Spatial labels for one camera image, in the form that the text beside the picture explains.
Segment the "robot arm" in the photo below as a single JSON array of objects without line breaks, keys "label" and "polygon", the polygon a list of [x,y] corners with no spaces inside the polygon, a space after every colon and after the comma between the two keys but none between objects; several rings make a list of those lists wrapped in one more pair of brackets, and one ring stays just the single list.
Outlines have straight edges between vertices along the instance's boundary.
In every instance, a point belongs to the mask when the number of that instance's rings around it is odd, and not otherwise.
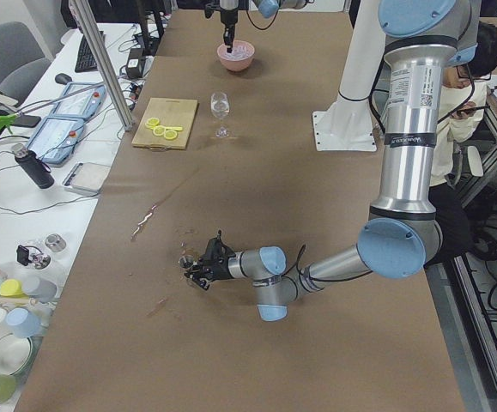
[{"label": "robot arm", "polygon": [[477,1],[361,2],[336,101],[313,115],[324,149],[369,148],[368,100],[379,66],[390,66],[379,195],[353,246],[300,268],[287,266],[279,247],[234,251],[214,237],[185,277],[200,288],[247,279],[260,317],[276,321],[290,302],[332,283],[418,273],[442,242],[428,189],[443,74],[474,57],[480,8]]},{"label": "robot arm", "polygon": [[240,11],[248,11],[252,3],[263,18],[270,18],[275,17],[280,9],[303,9],[309,4],[309,1],[208,1],[203,6],[204,16],[206,19],[209,19],[214,13],[220,16],[220,21],[223,25],[223,44],[227,53],[231,53],[234,49],[233,42],[236,24],[238,23],[238,14]]}]

